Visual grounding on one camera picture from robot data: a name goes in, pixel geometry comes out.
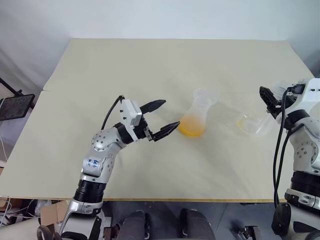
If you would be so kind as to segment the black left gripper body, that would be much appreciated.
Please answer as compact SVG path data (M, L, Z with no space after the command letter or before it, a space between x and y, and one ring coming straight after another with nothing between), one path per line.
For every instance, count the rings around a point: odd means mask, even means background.
M138 140L142 140L145 138L148 141L154 140L153 133L149 129L148 123L143 115L141 116L138 125L136 125L134 127L134 133L135 133L136 137L138 138Z

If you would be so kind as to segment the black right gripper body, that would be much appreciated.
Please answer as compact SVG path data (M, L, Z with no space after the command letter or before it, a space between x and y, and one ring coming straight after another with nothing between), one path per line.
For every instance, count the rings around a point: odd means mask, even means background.
M292 97L287 95L285 98L285 102L281 103L281 106L279 107L279 113L275 118L277 123L281 123L282 121L283 110L287 110L291 105L292 105Z

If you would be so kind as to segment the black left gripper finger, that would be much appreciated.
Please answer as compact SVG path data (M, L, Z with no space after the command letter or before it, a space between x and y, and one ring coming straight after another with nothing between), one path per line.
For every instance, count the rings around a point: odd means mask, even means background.
M180 124L180 121L170 123L162 127L158 132L152 134L152 140L157 142L170 135Z
M140 109L140 113L142 115L146 114L146 113L151 113L155 110L157 110L158 108L160 108L162 105L164 105L167 101L165 99L158 99L158 100L154 100L151 102L148 102L144 105L142 105L139 109Z

